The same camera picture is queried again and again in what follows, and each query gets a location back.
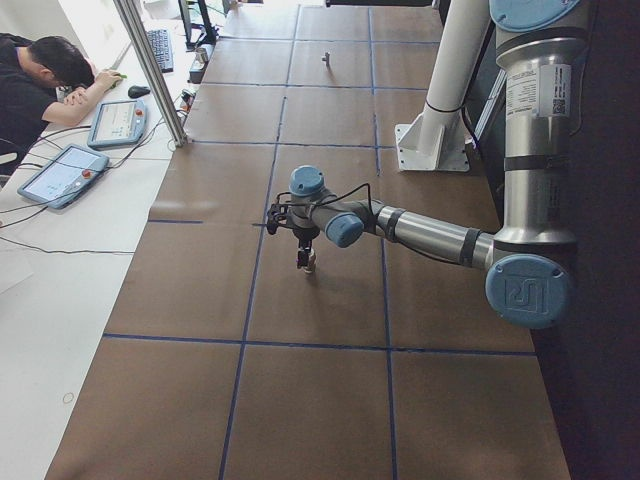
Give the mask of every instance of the hand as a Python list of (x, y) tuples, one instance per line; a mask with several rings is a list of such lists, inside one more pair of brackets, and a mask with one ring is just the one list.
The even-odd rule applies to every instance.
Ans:
[(64, 97), (64, 104), (65, 105), (82, 105), (87, 100), (88, 100), (87, 90), (83, 87), (78, 87), (69, 95)]
[(96, 83), (101, 85), (106, 92), (122, 81), (122, 76), (115, 70), (102, 70), (96, 77)]

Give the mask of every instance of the person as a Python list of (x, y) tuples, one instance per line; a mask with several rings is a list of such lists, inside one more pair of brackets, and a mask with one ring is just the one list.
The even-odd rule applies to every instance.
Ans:
[[(0, 33), (0, 155), (17, 155), (0, 165), (0, 174), (18, 167), (49, 123), (77, 126), (120, 80), (113, 70), (94, 77), (91, 64), (64, 37), (31, 41)], [(72, 90), (64, 102), (57, 87)]]

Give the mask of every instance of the black mouse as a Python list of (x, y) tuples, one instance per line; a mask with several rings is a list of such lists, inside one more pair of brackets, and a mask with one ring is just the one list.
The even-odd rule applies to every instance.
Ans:
[(129, 87), (129, 90), (127, 91), (127, 95), (129, 95), (129, 98), (138, 98), (148, 94), (149, 92), (151, 92), (151, 90), (149, 90), (149, 87), (132, 85), (131, 87)]

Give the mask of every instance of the tablet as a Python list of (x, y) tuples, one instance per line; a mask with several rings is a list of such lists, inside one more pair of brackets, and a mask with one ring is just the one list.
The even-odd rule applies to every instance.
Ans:
[(87, 145), (96, 150), (135, 145), (146, 125), (147, 107), (142, 99), (102, 102), (89, 130)]
[(69, 145), (18, 188), (18, 193), (51, 208), (64, 208), (104, 172), (109, 157), (79, 145)]

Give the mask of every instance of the blue joint cap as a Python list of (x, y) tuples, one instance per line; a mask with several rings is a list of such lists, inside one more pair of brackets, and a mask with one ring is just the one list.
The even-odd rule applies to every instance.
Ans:
[(352, 212), (339, 213), (324, 227), (327, 238), (340, 248), (346, 248), (358, 240), (363, 231), (362, 220)]
[(322, 172), (311, 165), (303, 165), (291, 172), (289, 191), (297, 197), (308, 197), (324, 188)]
[(569, 274), (546, 257), (516, 254), (496, 262), (485, 282), (487, 299), (509, 322), (540, 329), (556, 325), (571, 302)]
[(508, 32), (548, 27), (567, 15), (580, 0), (489, 0), (491, 18)]

